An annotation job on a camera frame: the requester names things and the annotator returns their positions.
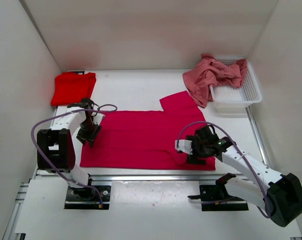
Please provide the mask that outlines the magenta t shirt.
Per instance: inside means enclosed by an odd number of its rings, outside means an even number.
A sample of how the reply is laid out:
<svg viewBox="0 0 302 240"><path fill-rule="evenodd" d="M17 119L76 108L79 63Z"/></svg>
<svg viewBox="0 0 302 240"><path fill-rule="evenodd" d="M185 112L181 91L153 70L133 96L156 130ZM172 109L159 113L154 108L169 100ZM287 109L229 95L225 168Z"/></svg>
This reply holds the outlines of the magenta t shirt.
<svg viewBox="0 0 302 240"><path fill-rule="evenodd" d="M215 170L215 159L203 165L187 163L187 155L175 149L177 138L193 135L199 125L181 130L190 123L205 120L187 91L160 100L159 111L116 111L106 113L94 145L82 147L83 168L122 168L145 170Z"/></svg>

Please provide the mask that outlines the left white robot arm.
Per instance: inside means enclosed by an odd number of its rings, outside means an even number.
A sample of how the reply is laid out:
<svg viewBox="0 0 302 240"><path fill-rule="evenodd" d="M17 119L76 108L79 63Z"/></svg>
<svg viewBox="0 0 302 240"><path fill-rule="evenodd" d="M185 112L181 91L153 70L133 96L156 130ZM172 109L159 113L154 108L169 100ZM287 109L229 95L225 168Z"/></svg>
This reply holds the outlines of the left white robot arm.
<svg viewBox="0 0 302 240"><path fill-rule="evenodd" d="M82 99L79 103L67 106L65 114L49 129L39 130L35 136L35 128L45 120L35 124L31 131L32 141L38 151L38 168L54 173L63 178L72 189L84 200L92 199L98 194L96 187L90 183L90 175L76 164L76 154L72 141L77 131L77 140L92 147L101 130L104 115L94 110L95 103L90 99Z"/></svg>

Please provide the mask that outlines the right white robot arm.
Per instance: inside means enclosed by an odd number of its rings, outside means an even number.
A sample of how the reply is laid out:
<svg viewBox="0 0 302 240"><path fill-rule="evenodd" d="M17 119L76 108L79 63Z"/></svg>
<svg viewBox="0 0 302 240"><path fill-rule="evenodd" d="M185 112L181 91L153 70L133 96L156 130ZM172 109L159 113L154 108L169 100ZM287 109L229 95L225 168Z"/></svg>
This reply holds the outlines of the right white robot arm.
<svg viewBox="0 0 302 240"><path fill-rule="evenodd" d="M242 151L229 134L220 138L216 124L205 122L202 128L185 139L178 137L175 148L187 155L187 162L199 164L202 158L214 157L231 166L246 178L227 173L215 182L212 190L192 195L205 209L228 201L246 201L255 205L265 218L286 227L302 214L302 186L292 173L282 174Z"/></svg>

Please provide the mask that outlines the red t shirt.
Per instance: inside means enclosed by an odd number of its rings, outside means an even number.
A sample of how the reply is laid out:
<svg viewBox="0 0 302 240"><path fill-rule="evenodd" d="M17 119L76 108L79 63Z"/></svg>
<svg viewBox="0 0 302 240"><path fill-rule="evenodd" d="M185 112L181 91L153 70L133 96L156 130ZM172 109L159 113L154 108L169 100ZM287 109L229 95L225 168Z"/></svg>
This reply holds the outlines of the red t shirt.
<svg viewBox="0 0 302 240"><path fill-rule="evenodd" d="M96 74L89 72L77 74L65 72L55 78L55 92L51 106L63 106L79 103L90 98L96 83Z"/></svg>

